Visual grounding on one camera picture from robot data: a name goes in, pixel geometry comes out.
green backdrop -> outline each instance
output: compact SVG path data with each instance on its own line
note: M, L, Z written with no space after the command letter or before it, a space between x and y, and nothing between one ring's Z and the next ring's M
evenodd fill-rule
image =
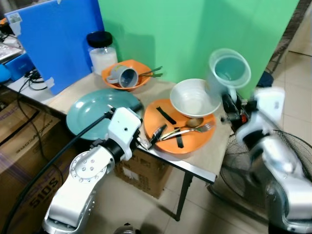
M164 66L163 79L205 78L213 50L231 48L258 83L299 0L99 0L118 59Z

white tabletop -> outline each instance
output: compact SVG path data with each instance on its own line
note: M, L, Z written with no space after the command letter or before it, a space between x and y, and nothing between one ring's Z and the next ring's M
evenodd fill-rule
M140 99L143 106L146 107L154 100L169 98L170 91L174 85L175 84L171 82L152 78L146 85L131 93ZM66 114L71 105L82 96L96 90L107 88L108 87L101 77L90 74L72 84L55 97L49 99L46 104L47 106ZM157 149L152 149L148 153L213 183L216 176L219 175L228 136L231 132L229 125L222 125L220 122L220 116L223 112L224 111L221 107L214 113L217 121L214 135L202 148L189 154L178 156ZM142 132L141 137L145 137L143 127L141 127L140 130Z
M22 85L26 82L26 78L22 77L18 80L16 80L15 82L9 83L6 86L16 92L18 92L20 90L20 88L22 87ZM41 89L43 87L46 87L45 83L34 83L31 85L31 87L33 87L34 89ZM29 87L29 84L27 83L22 91L21 94L36 100L38 102L41 102L42 104L47 104L49 103L52 98L55 97L55 95L52 94L50 89L43 89L43 90L33 90L31 89L31 87Z

white ceramic bowl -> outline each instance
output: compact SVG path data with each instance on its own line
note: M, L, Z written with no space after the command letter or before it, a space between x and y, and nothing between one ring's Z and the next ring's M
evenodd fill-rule
M221 98L210 94L210 87L203 79L181 81L173 87L170 101L177 111L191 118L207 116L221 104Z

spoon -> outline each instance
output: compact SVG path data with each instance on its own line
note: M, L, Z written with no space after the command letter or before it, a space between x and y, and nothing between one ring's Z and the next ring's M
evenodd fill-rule
M138 76L140 77L140 76L148 75L148 74L150 74L150 73L152 73L152 72L159 71L161 68L162 68L162 66L160 66L160 67L158 67L158 68L155 68L155 69L153 69L153 70L150 70L150 71L148 71L148 72L141 73L141 74L138 75Z
M161 77L163 73L152 74L152 75L139 75L139 77Z
M179 127L177 129L174 129L172 132L166 133L163 136L161 136L160 139L163 139L167 136L169 136L172 133L175 133L177 131L179 131L181 128L196 128L198 127L200 124L202 124L204 121L204 118L191 118L188 121L186 121L185 126L183 127Z

orange plate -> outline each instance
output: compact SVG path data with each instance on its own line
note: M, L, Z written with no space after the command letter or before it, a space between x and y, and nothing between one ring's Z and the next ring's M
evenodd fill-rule
M151 79L151 77L139 77L136 86L131 87L131 88L122 88L119 84L110 84L107 82L106 78L110 75L112 68L115 67L117 64L121 64L121 65L135 69L138 75L140 75L144 72L151 71L151 68L149 68L148 66L144 65L143 63L140 63L140 62L135 61L133 59L116 63L116 64L114 64L114 65L112 65L112 66L110 66L110 67L108 67L102 71L102 79L104 80L104 82L109 87L111 87L113 89L133 91L134 89L144 85L146 82L148 82Z
M163 117L161 113L156 109L157 107L161 107L164 112L166 112L171 118L176 121L176 124L172 125L168 120L166 120L165 117ZM167 124L167 128L165 129L163 134L166 134L173 131L175 127L184 126L187 120L189 120L189 118L179 113L172 106L169 99L156 100L152 102L145 110L145 134L148 138L151 138L154 131L165 123ZM204 122L202 123L202 125L210 121L213 121L215 123L215 117L212 114L204 117ZM186 154L202 147L208 140L210 140L214 132L215 128L212 128L205 133L190 132L181 135L184 145L183 148L179 148L177 146L177 141L175 137L172 139L157 142L156 146L172 154Z

